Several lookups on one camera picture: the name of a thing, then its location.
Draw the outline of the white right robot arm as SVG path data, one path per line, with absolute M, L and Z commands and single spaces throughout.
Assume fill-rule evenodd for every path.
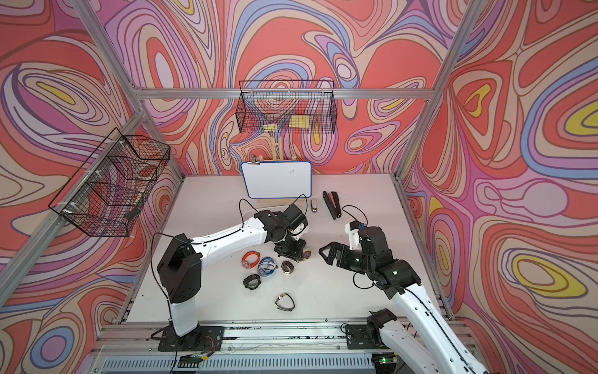
M 354 229 L 347 235 L 349 245 L 331 242 L 319 249 L 320 256 L 328 265 L 366 275 L 420 337 L 410 334 L 394 313 L 380 309 L 367 318 L 375 344 L 391 349 L 415 373 L 488 372 L 442 317 L 412 266 L 394 257 L 380 227 Z

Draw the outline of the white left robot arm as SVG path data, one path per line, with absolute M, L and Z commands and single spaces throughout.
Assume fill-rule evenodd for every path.
M 202 286 L 202 272 L 216 262 L 266 243 L 273 244 L 279 257 L 301 262 L 305 259 L 308 218 L 290 204 L 283 211 L 260 210 L 241 224 L 212 235 L 171 238 L 155 271 L 165 291 L 175 336 L 183 338 L 196 330 L 196 295 Z

